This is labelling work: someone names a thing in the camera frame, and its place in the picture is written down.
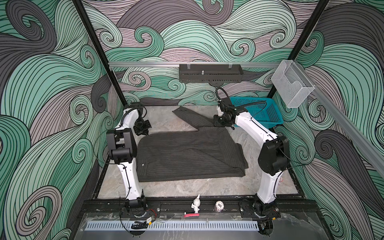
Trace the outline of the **black perforated wall tray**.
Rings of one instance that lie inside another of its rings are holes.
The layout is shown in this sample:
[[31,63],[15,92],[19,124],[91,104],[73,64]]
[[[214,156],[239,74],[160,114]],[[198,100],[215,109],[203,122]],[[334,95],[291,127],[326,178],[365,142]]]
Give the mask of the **black perforated wall tray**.
[[226,83],[240,83],[244,76],[241,65],[183,64],[179,67],[181,83],[208,83],[220,87]]

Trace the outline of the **aluminium rail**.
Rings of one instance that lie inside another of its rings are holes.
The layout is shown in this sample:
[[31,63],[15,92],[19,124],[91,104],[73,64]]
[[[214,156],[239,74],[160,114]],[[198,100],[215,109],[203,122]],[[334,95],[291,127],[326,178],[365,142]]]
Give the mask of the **aluminium rail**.
[[[379,111],[384,107],[384,93],[363,90],[361,84],[352,86],[348,79],[339,84],[335,77],[318,67],[306,70],[298,64],[300,78],[308,78],[314,86],[313,94],[328,113],[352,140],[360,153],[381,175],[384,175],[384,142],[379,141],[375,130]],[[379,111],[374,110],[378,104]]]
[[241,65],[244,68],[277,68],[280,62],[108,62],[111,68],[178,68],[180,65],[226,65],[231,67],[233,65]]

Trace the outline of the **aluminium right rail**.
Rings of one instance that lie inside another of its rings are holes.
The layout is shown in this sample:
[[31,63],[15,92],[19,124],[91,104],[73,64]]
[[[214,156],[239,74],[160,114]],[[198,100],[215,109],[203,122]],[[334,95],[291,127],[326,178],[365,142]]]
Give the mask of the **aluminium right rail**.
[[[384,175],[384,142],[379,141],[375,130],[379,111],[384,107],[384,93],[363,90],[361,84],[352,86],[348,79],[339,84],[335,77],[318,67],[306,70],[298,64],[300,78],[308,78],[314,86],[313,94],[328,113],[352,140],[360,153],[381,175]],[[374,110],[378,104],[379,111]]]

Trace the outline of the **small white patterned jar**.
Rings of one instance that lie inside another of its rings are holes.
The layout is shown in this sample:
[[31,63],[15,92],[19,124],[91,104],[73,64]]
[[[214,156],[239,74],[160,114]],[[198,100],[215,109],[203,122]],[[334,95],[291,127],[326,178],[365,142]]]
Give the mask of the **small white patterned jar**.
[[215,212],[220,213],[223,211],[223,209],[224,209],[224,203],[222,201],[216,201],[214,205]]

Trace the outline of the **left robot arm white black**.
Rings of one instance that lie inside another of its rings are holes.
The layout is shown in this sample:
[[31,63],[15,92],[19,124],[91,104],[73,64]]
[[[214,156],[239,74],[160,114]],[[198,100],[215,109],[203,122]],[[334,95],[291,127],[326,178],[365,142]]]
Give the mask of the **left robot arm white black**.
[[151,124],[144,120],[145,106],[134,102],[125,106],[118,125],[106,133],[109,157],[121,172],[125,186],[125,207],[128,212],[147,210],[144,190],[140,187],[136,157],[138,147],[134,135],[146,135]]

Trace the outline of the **aluminium back rail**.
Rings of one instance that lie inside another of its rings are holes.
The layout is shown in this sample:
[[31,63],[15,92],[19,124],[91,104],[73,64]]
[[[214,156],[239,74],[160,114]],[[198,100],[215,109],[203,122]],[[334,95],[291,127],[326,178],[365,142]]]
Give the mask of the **aluminium back rail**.
[[231,67],[233,65],[241,65],[244,68],[277,68],[280,62],[108,62],[111,68],[178,68],[180,65],[226,65]]

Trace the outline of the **dark pinstriped long sleeve shirt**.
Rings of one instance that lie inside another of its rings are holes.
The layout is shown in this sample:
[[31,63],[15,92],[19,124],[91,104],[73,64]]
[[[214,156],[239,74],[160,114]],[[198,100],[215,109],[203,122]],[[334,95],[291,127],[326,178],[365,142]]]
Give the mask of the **dark pinstriped long sleeve shirt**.
[[249,167],[242,145],[214,120],[185,107],[173,113],[195,128],[188,132],[154,133],[138,144],[140,182],[243,177]]

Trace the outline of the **pink flat base piece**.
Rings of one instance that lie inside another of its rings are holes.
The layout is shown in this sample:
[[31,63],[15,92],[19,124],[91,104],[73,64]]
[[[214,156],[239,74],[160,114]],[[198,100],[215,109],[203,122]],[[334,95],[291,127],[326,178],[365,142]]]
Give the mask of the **pink flat base piece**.
[[199,216],[200,216],[199,213],[184,214],[184,218],[198,218]]

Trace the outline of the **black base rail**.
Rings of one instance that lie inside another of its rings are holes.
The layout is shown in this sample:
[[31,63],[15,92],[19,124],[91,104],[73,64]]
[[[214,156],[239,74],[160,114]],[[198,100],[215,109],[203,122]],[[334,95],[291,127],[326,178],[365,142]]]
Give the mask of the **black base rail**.
[[290,212],[316,212],[315,201],[279,196],[271,204],[262,204],[252,196],[237,197],[149,197],[143,203],[124,199],[88,200],[81,207],[82,213],[115,213],[122,218],[170,218],[187,215],[189,218],[203,214],[232,214],[253,220],[277,219]]

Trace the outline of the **teal plastic basket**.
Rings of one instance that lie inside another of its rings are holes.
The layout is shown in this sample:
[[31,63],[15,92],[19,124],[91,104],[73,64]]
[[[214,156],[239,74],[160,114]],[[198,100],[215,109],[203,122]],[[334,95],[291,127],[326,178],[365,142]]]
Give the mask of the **teal plastic basket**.
[[251,97],[230,97],[235,107],[245,106],[252,117],[261,123],[267,129],[274,128],[277,125],[282,125],[283,116],[273,99],[270,98],[251,98]]

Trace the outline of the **white rabbit figurine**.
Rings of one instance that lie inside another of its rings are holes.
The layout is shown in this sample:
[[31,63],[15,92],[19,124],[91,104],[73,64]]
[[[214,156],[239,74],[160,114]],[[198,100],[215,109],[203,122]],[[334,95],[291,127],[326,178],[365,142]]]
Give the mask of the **white rabbit figurine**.
[[200,211],[200,205],[201,205],[201,200],[200,200],[200,195],[198,195],[194,200],[191,205],[191,208],[194,210],[194,213],[199,213]]

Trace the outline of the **clear acrylic wall holder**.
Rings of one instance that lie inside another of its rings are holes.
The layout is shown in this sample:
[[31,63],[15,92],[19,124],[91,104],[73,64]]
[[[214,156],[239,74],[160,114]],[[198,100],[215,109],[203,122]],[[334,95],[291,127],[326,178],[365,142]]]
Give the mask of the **clear acrylic wall holder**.
[[281,61],[272,83],[287,108],[298,108],[315,89],[305,69],[293,60]]

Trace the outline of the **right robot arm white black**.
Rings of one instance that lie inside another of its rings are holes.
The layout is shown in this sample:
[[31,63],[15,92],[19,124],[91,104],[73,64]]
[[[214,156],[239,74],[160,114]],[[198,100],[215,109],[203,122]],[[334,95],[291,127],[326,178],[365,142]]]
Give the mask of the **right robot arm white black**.
[[289,140],[278,136],[259,123],[243,106],[234,106],[226,97],[218,100],[218,114],[214,116],[216,127],[237,125],[246,131],[260,146],[258,164],[262,179],[255,197],[254,208],[258,215],[277,212],[275,200],[279,181],[290,163]]

